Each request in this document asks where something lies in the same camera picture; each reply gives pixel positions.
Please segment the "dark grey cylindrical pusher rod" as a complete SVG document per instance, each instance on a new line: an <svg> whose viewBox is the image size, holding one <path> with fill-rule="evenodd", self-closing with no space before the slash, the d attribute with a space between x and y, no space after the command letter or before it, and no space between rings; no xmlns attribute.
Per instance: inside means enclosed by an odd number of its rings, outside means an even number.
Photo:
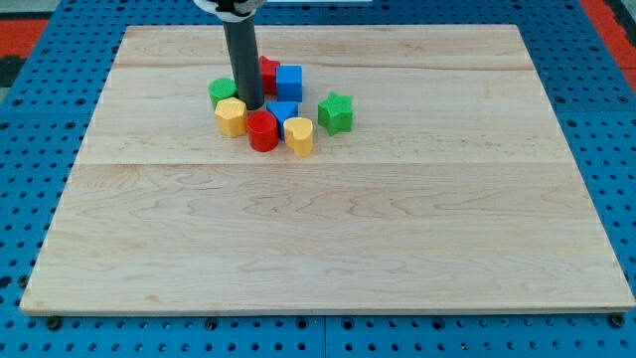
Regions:
<svg viewBox="0 0 636 358"><path fill-rule="evenodd" d="M238 98L248 110L259 109L264 104L264 91L253 18L223 26Z"/></svg>

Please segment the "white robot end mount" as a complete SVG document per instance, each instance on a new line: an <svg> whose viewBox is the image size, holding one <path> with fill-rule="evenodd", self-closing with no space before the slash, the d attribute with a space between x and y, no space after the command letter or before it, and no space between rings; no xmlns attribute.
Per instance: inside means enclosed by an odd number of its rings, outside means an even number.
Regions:
<svg viewBox="0 0 636 358"><path fill-rule="evenodd" d="M266 0L193 0L201 10L223 22L237 23L252 17Z"/></svg>

